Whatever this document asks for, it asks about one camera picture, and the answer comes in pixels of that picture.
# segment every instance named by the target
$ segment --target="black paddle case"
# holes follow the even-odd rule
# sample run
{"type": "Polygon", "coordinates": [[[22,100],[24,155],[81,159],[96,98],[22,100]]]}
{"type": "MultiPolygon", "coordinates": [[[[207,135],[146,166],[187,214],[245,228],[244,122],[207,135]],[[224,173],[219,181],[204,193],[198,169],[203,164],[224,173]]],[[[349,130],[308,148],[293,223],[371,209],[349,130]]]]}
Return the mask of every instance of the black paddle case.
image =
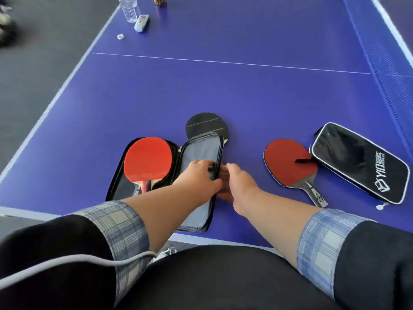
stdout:
{"type": "MultiPolygon", "coordinates": [[[[123,162],[126,152],[141,138],[132,140],[124,150],[121,160],[116,168],[109,190],[106,195],[106,201],[120,200],[131,197],[135,191],[135,184],[130,182],[123,172],[123,162]]],[[[173,142],[166,140],[172,151],[172,167],[162,181],[157,182],[153,189],[158,189],[171,185],[178,176],[185,171],[189,163],[193,160],[212,160],[214,165],[210,168],[209,176],[211,180],[219,176],[219,168],[222,159],[224,146],[223,137],[214,132],[204,133],[189,139],[182,147],[178,147],[173,142]]],[[[190,231],[204,233],[208,230],[214,212],[215,196],[199,208],[195,209],[183,224],[179,231],[190,231]]]]}
{"type": "Polygon", "coordinates": [[[408,165],[384,148],[341,125],[327,123],[309,148],[322,165],[373,197],[403,202],[410,177],[408,165]]]}

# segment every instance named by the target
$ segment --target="black sleeve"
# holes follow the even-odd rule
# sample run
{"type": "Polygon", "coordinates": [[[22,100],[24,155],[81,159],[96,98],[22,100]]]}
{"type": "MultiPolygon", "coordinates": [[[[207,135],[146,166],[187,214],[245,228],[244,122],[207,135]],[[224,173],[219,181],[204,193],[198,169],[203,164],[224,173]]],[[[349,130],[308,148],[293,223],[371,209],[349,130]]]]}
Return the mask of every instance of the black sleeve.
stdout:
{"type": "Polygon", "coordinates": [[[356,226],[338,256],[334,297],[351,310],[413,309],[413,234],[371,221],[356,226]]]}
{"type": "MultiPolygon", "coordinates": [[[[96,225],[82,216],[68,215],[6,237],[0,243],[0,278],[73,254],[113,260],[109,245],[96,225]]],[[[43,271],[0,291],[0,308],[112,309],[115,294],[114,267],[75,262],[43,271]]]]}

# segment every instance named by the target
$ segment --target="logo on paddle handle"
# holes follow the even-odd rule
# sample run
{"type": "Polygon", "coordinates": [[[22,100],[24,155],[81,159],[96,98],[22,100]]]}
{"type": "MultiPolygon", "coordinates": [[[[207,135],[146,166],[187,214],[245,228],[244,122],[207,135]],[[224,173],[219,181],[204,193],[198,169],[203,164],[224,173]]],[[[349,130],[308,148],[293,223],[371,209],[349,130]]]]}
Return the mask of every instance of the logo on paddle handle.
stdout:
{"type": "Polygon", "coordinates": [[[317,198],[318,202],[320,203],[320,205],[325,208],[328,206],[328,202],[318,193],[317,190],[314,189],[314,187],[309,184],[308,182],[306,182],[306,184],[310,187],[312,193],[315,195],[315,197],[317,198]]]}

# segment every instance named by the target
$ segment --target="hand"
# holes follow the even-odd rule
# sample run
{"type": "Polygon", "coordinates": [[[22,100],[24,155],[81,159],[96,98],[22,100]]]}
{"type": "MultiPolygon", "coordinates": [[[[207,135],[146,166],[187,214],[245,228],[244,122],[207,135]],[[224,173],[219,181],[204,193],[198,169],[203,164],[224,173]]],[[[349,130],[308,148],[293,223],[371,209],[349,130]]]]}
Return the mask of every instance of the hand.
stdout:
{"type": "Polygon", "coordinates": [[[183,187],[197,201],[197,207],[203,205],[222,188],[220,178],[214,181],[209,178],[208,169],[213,164],[210,160],[192,161],[172,185],[183,187]]]}
{"type": "Polygon", "coordinates": [[[165,0],[153,0],[153,2],[155,2],[155,4],[158,6],[162,6],[164,3],[166,3],[165,0]]]}
{"type": "Polygon", "coordinates": [[[231,202],[235,212],[245,216],[248,205],[261,189],[251,175],[233,163],[221,165],[219,177],[223,180],[223,189],[217,197],[231,202]]]}

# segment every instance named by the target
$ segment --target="ping pong paddle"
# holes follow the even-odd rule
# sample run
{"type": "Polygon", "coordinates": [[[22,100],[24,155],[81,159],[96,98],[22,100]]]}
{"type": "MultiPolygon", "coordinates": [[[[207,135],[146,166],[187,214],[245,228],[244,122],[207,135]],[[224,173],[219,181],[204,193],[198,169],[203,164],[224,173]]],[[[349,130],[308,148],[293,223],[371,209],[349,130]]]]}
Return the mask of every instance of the ping pong paddle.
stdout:
{"type": "Polygon", "coordinates": [[[264,163],[282,186],[304,190],[319,208],[328,206],[313,184],[318,165],[302,145],[291,139],[274,140],[264,150],[264,163]]]}
{"type": "Polygon", "coordinates": [[[224,138],[224,144],[228,141],[228,127],[218,115],[214,113],[199,113],[192,116],[185,127],[188,139],[211,131],[224,138]]]}
{"type": "Polygon", "coordinates": [[[136,141],[126,152],[123,171],[128,180],[136,185],[134,194],[151,191],[163,180],[172,166],[172,151],[168,143],[157,137],[136,141]]]}

